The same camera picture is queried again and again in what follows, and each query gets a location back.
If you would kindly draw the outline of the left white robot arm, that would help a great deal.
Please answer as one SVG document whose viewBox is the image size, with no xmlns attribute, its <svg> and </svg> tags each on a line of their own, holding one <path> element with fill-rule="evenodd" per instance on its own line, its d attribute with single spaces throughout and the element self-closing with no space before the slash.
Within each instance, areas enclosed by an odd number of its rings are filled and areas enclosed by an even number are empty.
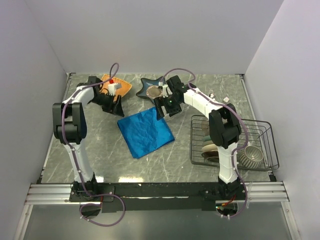
<svg viewBox="0 0 320 240">
<path fill-rule="evenodd" d="M 90 76 L 87 82 L 77 85 L 69 98 L 52 106 L 54 137 L 67 150 L 73 168 L 71 192 L 88 201 L 94 201 L 100 195 L 86 152 L 88 128 L 84 107 L 94 103 L 106 113 L 123 117 L 122 96 L 117 94 L 121 88 L 122 84 L 113 79 L 102 81 L 96 76 Z"/>
</svg>

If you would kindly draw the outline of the blue cloth napkin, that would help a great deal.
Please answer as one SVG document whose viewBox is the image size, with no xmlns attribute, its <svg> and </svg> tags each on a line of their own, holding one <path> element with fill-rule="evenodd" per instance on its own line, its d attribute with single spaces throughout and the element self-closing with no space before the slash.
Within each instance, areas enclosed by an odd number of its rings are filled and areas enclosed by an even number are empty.
<svg viewBox="0 0 320 240">
<path fill-rule="evenodd" d="M 155 107 L 117 121 L 117 126 L 134 159 L 139 159 L 169 144 L 175 137 L 166 121 L 157 119 Z"/>
</svg>

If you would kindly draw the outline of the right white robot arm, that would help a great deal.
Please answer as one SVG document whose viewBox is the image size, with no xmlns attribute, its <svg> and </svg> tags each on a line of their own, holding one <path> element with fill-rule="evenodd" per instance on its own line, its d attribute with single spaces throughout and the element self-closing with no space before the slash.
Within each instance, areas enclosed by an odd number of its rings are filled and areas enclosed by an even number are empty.
<svg viewBox="0 0 320 240">
<path fill-rule="evenodd" d="M 175 75 L 156 86 L 160 95 L 154 98 L 156 118 L 165 114 L 173 116 L 182 111 L 181 104 L 189 105 L 208 119 L 209 136 L 217 147 L 219 157 L 218 192 L 223 199 L 230 199 L 240 187 L 236 151 L 242 133 L 239 117 L 232 104 L 222 104 L 205 95 L 194 84 L 184 84 Z"/>
</svg>

